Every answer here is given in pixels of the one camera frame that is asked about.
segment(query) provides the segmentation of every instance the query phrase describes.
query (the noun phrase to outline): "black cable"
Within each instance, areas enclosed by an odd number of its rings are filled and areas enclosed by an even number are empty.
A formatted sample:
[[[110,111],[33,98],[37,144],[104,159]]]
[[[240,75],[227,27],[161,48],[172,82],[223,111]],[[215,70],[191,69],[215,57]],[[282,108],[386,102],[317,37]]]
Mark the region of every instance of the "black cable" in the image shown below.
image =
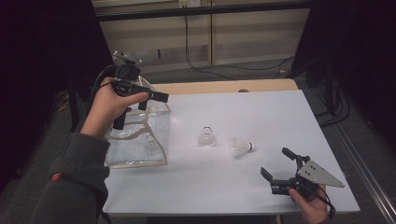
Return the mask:
[[[345,99],[346,99],[346,107],[347,107],[346,115],[345,115],[343,118],[338,119],[338,117],[340,117],[340,116],[341,116],[341,113],[342,113],[342,111],[340,111],[339,115],[338,115],[337,117],[335,117],[334,119],[330,119],[330,120],[328,120],[328,121],[326,121],[326,122],[320,124],[320,125],[319,125],[320,128],[324,128],[324,127],[326,127],[326,126],[329,126],[329,125],[332,125],[332,124],[335,124],[335,123],[338,123],[338,122],[342,122],[342,121],[346,120],[346,119],[349,117],[349,114],[350,114],[349,99],[348,99],[348,97],[347,97],[346,92],[343,91],[343,93],[344,93]]]
[[[324,115],[330,113],[331,111],[336,111],[338,109],[338,106],[341,104],[341,97],[339,97],[339,94],[336,94],[337,98],[335,101],[335,104],[332,106],[332,108],[328,108],[326,111],[315,114],[315,118],[319,119],[323,117]]]
[[[184,17],[184,22],[186,23],[186,61],[187,64],[189,65],[190,68],[194,69],[197,72],[202,72],[202,73],[210,73],[219,77],[224,77],[226,79],[229,80],[235,80],[233,78],[230,77],[226,77],[222,74],[218,74],[218,73],[214,73],[214,72],[207,72],[207,71],[202,71],[201,69],[198,69],[196,67],[194,67],[194,65],[192,65],[191,60],[190,60],[190,53],[189,53],[189,22],[187,20],[187,16]]]
[[[323,201],[324,203],[326,203],[327,205],[330,206],[330,213],[329,213],[329,219],[332,220],[334,218],[335,215],[335,207],[332,205],[332,203],[330,202],[330,198],[329,195],[326,193],[326,191],[324,191],[324,189],[322,189],[320,186],[319,188],[324,192],[324,194],[326,195],[326,199],[324,199],[322,196],[318,195],[316,192],[314,192],[312,189],[307,188],[304,185],[300,185],[300,187],[303,187],[304,189],[308,190],[311,194],[313,194],[315,197],[317,197],[319,200]]]
[[[265,71],[265,70],[270,70],[270,69],[278,67],[279,69],[278,69],[277,75],[275,77],[272,77],[272,78],[276,78],[280,74],[280,66],[282,66],[282,64],[287,62],[288,60],[294,58],[294,56],[291,56],[291,57],[289,57],[287,59],[284,59],[281,63],[279,63],[277,65],[274,65],[274,66],[271,66],[271,67],[265,67],[265,68],[247,68],[247,67],[234,66],[234,65],[215,65],[215,66],[207,66],[207,67],[197,68],[191,63],[191,59],[190,59],[190,52],[189,52],[189,21],[187,19],[187,16],[184,17],[184,21],[185,21],[185,24],[186,24],[186,61],[187,61],[187,64],[189,65],[189,67],[194,69],[195,71],[202,72],[202,73],[209,73],[209,74],[213,74],[213,75],[216,75],[216,76],[219,76],[219,77],[224,77],[224,78],[227,78],[227,79],[230,79],[230,80],[235,80],[233,78],[226,77],[226,76],[224,76],[222,74],[219,74],[219,73],[208,72],[208,71],[204,71],[204,70],[210,69],[210,68],[236,68],[236,69],[246,69],[246,70],[252,70],[252,71]]]
[[[100,212],[100,216],[105,220],[107,224],[111,224],[110,216],[103,210]]]
[[[111,82],[107,82],[107,83],[101,85],[101,86],[98,88],[98,90],[97,90],[96,92],[98,92],[100,89],[102,89],[102,87],[108,86],[108,85],[110,85],[110,84],[111,84]]]
[[[88,106],[87,106],[87,115],[90,113],[91,107],[92,107],[92,103],[93,103],[93,99],[95,98],[95,95],[97,93],[97,91],[99,90],[98,87],[100,85],[100,83],[102,83],[103,79],[105,79],[105,75],[108,71],[110,71],[111,69],[117,68],[118,66],[115,64],[111,64],[108,65],[106,68],[104,68],[102,70],[102,72],[99,74],[99,76],[96,78],[93,87],[92,87],[92,91],[91,91],[91,97],[90,97],[90,101],[88,102]]]
[[[349,104],[349,100],[348,100],[348,98],[347,98],[347,95],[345,95],[345,98],[346,98],[346,106],[347,106],[346,115],[345,115],[343,118],[341,118],[341,119],[333,119],[333,120],[334,120],[333,122],[329,122],[330,120],[328,120],[328,121],[326,121],[325,123],[320,124],[320,125],[319,125],[320,128],[324,128],[324,127],[326,127],[326,126],[329,126],[329,125],[332,125],[332,124],[335,124],[335,123],[338,123],[338,122],[342,122],[342,121],[346,120],[346,119],[349,117],[349,114],[350,114],[350,104]]]

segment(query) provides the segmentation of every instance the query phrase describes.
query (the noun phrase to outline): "human hand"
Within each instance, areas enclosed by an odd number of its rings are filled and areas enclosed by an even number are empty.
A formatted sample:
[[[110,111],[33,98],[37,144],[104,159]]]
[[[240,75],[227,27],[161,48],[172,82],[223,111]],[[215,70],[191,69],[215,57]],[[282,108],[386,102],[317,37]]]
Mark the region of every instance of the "human hand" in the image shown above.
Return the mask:
[[[96,93],[90,114],[84,122],[81,133],[103,138],[114,119],[118,118],[129,105],[143,102],[149,98],[146,92],[121,97],[114,91],[110,83],[114,77],[106,77],[102,88]]]
[[[324,193],[326,186],[320,185],[317,194],[326,198]],[[300,206],[303,220],[306,224],[318,224],[327,218],[327,204],[314,195],[312,198],[305,199],[296,189],[289,189],[290,197]]]

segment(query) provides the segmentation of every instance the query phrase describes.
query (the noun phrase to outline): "metal rail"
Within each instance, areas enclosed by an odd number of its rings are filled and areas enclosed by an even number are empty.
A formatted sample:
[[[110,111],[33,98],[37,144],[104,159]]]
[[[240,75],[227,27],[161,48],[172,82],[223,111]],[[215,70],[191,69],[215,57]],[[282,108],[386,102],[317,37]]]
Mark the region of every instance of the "metal rail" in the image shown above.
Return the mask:
[[[293,2],[245,4],[245,5],[231,5],[231,6],[217,6],[217,7],[171,8],[171,9],[162,9],[162,10],[124,12],[124,13],[102,13],[102,14],[98,14],[96,16],[96,19],[99,21],[126,21],[126,20],[139,20],[139,19],[164,18],[164,17],[212,15],[212,14],[253,12],[253,11],[288,10],[288,9],[311,8],[313,4],[329,4],[330,2],[333,1],[305,0],[305,1],[293,1]]]
[[[317,91],[318,95],[321,99],[318,98],[318,103],[322,106],[322,108],[326,108],[324,105],[324,98],[322,94]],[[372,198],[374,199],[378,209],[381,211],[384,219],[388,222],[388,224],[396,223],[396,210],[395,206],[392,203],[392,200],[388,196],[388,194],[383,190],[381,185],[375,179],[374,175],[367,167],[366,163],[363,161],[363,158],[359,154],[358,150],[353,145],[352,141],[347,136],[346,131],[342,127],[341,124],[335,123],[334,129],[337,134],[340,136],[344,146],[346,147],[346,152],[349,157],[349,160],[355,167],[357,173],[361,177],[362,182],[370,192]]]

